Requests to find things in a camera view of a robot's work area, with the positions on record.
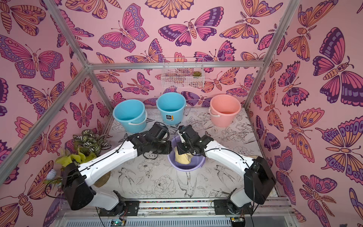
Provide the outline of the yellow cleaning cloth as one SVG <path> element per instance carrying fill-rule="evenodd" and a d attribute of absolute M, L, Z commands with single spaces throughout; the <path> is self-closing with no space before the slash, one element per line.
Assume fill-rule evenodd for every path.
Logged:
<path fill-rule="evenodd" d="M 188 165 L 191 163 L 191 160 L 192 160 L 192 157 L 193 155 L 192 154 L 189 154 L 189 153 L 185 153 L 185 154 L 179 154 L 178 153 L 178 148 L 175 147 L 174 149 L 175 151 L 175 161 L 179 164 L 182 164 L 182 165 Z"/>

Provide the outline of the purple plastic bucket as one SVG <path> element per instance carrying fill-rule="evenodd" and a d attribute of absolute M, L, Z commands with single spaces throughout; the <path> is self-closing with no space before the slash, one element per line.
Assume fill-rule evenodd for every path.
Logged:
<path fill-rule="evenodd" d="M 201 168 L 204 165 L 206 158 L 203 156 L 195 157 L 190 154 L 179 155 L 177 151 L 178 142 L 181 142 L 179 136 L 173 137 L 171 141 L 173 150 L 168 155 L 168 160 L 171 165 L 177 170 L 183 172 L 190 172 Z"/>

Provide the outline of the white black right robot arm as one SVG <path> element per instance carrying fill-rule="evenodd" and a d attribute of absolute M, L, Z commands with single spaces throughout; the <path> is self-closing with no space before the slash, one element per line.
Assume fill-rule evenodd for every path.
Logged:
<path fill-rule="evenodd" d="M 226 199 L 230 213 L 241 213 L 245 205 L 251 205 L 252 215 L 258 205 L 265 203 L 277 182 L 266 159 L 243 156 L 208 135 L 200 137 L 191 125 L 180 126 L 177 134 L 181 140 L 177 143 L 180 154 L 216 160 L 243 178 L 243 187 L 234 189 Z"/>

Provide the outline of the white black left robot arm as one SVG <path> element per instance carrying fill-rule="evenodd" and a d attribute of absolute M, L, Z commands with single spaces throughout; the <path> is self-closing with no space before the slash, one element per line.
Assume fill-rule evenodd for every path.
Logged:
<path fill-rule="evenodd" d="M 104 192 L 93 188 L 94 183 L 122 163 L 152 152 L 168 155 L 172 151 L 170 132 L 163 123 L 155 122 L 145 132 L 135 133 L 106 154 L 89 162 L 65 167 L 62 179 L 62 191 L 71 210 L 78 211 L 93 206 L 112 216 L 126 213 L 125 199 L 119 192 Z"/>

